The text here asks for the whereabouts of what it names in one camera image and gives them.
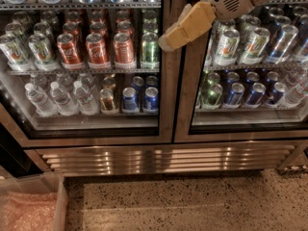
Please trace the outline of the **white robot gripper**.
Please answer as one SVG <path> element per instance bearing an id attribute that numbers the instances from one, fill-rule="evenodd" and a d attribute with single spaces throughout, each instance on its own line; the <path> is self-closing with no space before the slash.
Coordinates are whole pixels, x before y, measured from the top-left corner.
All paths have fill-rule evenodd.
<path id="1" fill-rule="evenodd" d="M 177 21 L 159 37 L 158 44 L 163 51 L 172 52 L 207 33 L 216 17 L 231 20 L 253 9 L 254 0 L 201 0 L 193 6 L 187 4 Z"/>

